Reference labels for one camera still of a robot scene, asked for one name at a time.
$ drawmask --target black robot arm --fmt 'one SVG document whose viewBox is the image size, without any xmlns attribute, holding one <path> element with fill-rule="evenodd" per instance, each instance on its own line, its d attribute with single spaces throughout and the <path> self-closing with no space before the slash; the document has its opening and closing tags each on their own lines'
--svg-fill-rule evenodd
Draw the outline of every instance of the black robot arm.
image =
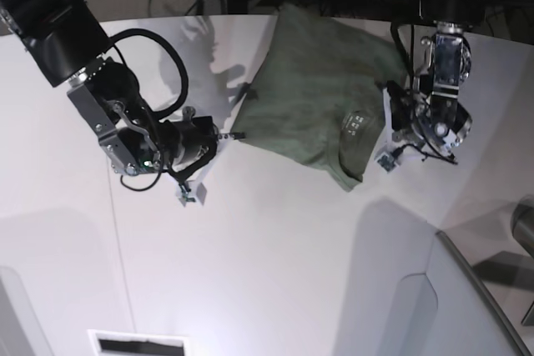
<svg viewBox="0 0 534 356">
<path fill-rule="evenodd" d="M 154 184 L 169 173 L 187 193 L 187 180 L 213 159 L 218 141 L 211 117 L 189 112 L 182 121 L 162 121 L 184 105 L 189 85 L 184 63 L 165 39 L 143 29 L 109 38 L 84 0 L 0 0 L 0 16 L 52 86 L 69 82 L 68 97 L 116 173 L 156 173 Z M 120 52 L 122 63 L 104 56 L 116 42 L 135 35 L 159 43 L 177 66 L 182 93 L 164 110 L 153 111 L 144 101 Z M 126 127 L 118 128 L 119 121 Z M 141 189 L 124 185 L 143 191 L 154 184 Z"/>
</svg>

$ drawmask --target white tabletop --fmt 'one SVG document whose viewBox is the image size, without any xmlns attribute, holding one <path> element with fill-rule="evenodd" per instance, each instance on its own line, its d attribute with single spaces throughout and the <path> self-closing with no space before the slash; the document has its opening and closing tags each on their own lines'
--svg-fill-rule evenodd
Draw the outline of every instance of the white tabletop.
<svg viewBox="0 0 534 356">
<path fill-rule="evenodd" d="M 387 23 L 345 22 L 389 37 Z M 186 104 L 226 128 L 231 96 L 253 79 L 274 26 L 267 16 L 104 24 L 110 34 L 143 27 L 166 37 L 189 71 Z M 534 185 L 534 52 L 468 39 L 473 70 L 461 102 L 474 124 L 458 166 L 410 162 L 388 175 L 370 163 L 345 193 L 326 173 L 232 143 L 205 180 L 206 204 L 183 208 L 168 179 L 147 193 L 122 188 L 66 87 L 51 89 L 16 38 L 1 38 L 0 265 L 22 277 L 57 356 L 89 356 L 87 328 L 189 336 L 195 355 L 333 354 L 354 302 L 356 254 L 373 278 L 355 245 L 376 205 L 449 229 L 470 262 L 518 249 L 506 223 Z M 156 44 L 120 47 L 153 107 L 175 96 L 179 76 Z M 403 244 L 410 254 L 413 243 Z M 501 299 L 516 326 L 530 305 L 521 299 Z M 534 344 L 533 331 L 521 333 Z M 360 331 L 360 351 L 379 337 Z"/>
</svg>

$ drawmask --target olive green shirt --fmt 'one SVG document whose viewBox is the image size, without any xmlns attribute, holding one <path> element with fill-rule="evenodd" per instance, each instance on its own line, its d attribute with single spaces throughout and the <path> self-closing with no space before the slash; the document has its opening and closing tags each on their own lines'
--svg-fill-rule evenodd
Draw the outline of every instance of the olive green shirt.
<svg viewBox="0 0 534 356">
<path fill-rule="evenodd" d="M 405 75 L 393 44 L 286 6 L 233 130 L 350 191 L 385 124 L 376 83 L 403 83 Z"/>
</svg>

